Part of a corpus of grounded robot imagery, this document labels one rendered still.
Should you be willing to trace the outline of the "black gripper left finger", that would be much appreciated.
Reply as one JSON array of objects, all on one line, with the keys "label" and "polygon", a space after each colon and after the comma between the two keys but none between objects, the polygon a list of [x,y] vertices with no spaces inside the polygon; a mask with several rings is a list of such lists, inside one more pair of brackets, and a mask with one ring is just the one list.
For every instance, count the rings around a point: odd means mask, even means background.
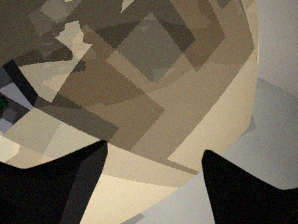
[{"label": "black gripper left finger", "polygon": [[108,141],[100,140],[32,168],[0,161],[0,196],[17,206],[28,224],[80,224],[106,155]]}]

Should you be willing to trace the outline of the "dark grey block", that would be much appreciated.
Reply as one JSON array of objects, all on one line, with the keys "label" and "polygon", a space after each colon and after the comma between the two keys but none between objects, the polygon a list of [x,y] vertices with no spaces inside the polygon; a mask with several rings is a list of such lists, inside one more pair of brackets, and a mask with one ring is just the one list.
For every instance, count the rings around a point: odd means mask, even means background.
[{"label": "dark grey block", "polygon": [[7,100],[7,107],[0,120],[0,132],[5,133],[17,120],[35,108],[37,92],[27,81],[15,61],[1,65],[0,97]]}]

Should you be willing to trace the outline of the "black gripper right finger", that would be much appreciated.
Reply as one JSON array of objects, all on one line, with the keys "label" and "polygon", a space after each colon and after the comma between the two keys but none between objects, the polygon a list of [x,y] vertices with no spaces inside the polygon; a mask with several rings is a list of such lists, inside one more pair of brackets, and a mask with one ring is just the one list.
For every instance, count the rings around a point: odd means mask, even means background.
[{"label": "black gripper right finger", "polygon": [[298,188],[266,184],[212,149],[201,165],[216,224],[287,224],[298,212]]}]

